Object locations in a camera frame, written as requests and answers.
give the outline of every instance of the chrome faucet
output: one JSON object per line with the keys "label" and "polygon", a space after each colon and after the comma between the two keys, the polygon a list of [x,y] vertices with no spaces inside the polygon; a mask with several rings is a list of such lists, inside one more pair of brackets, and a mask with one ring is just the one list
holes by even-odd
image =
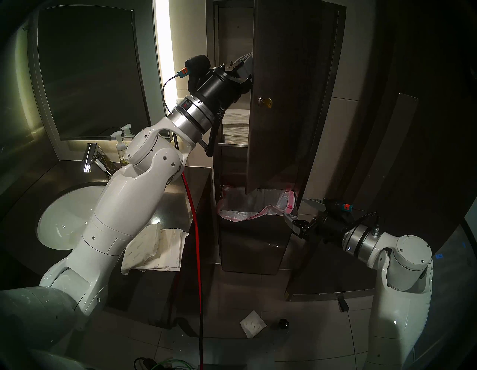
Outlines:
{"label": "chrome faucet", "polygon": [[83,161],[81,162],[82,171],[91,172],[93,162],[106,173],[108,180],[118,170],[118,167],[109,159],[98,143],[88,143],[86,146]]}

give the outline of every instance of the plastic trash bag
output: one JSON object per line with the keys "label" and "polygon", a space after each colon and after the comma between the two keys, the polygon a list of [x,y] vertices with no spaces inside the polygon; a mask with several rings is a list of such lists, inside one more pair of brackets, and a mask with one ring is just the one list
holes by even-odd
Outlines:
{"label": "plastic trash bag", "polygon": [[295,194],[291,190],[255,189],[245,195],[245,188],[222,188],[222,199],[217,204],[217,214],[223,219],[239,222],[272,214],[291,213]]}

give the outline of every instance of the soap dispenser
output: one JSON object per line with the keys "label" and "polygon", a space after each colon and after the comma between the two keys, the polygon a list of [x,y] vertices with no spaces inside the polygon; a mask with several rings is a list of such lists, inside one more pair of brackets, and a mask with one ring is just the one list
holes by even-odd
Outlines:
{"label": "soap dispenser", "polygon": [[134,137],[133,134],[131,134],[131,124],[128,123],[126,126],[121,127],[121,129],[124,131],[124,137]]}
{"label": "soap dispenser", "polygon": [[111,137],[115,137],[117,142],[118,142],[116,144],[116,150],[118,151],[119,161],[121,162],[121,167],[124,167],[124,166],[128,165],[129,163],[127,163],[127,161],[124,159],[124,155],[126,154],[127,145],[126,145],[125,142],[123,142],[123,138],[121,137],[122,134],[123,134],[122,131],[116,131],[111,135]]}

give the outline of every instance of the white sink basin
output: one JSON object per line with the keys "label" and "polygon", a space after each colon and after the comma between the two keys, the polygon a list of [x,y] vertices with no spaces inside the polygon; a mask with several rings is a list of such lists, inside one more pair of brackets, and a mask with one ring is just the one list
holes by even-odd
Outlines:
{"label": "white sink basin", "polygon": [[52,249],[74,249],[86,228],[104,186],[75,189],[55,200],[38,221],[38,240]]}

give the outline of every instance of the door knob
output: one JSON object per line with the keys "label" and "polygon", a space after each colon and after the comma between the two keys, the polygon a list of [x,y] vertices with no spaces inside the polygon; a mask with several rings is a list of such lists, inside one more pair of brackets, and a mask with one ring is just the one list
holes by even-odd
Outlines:
{"label": "door knob", "polygon": [[259,106],[264,106],[266,108],[271,108],[273,102],[270,98],[259,97]]}

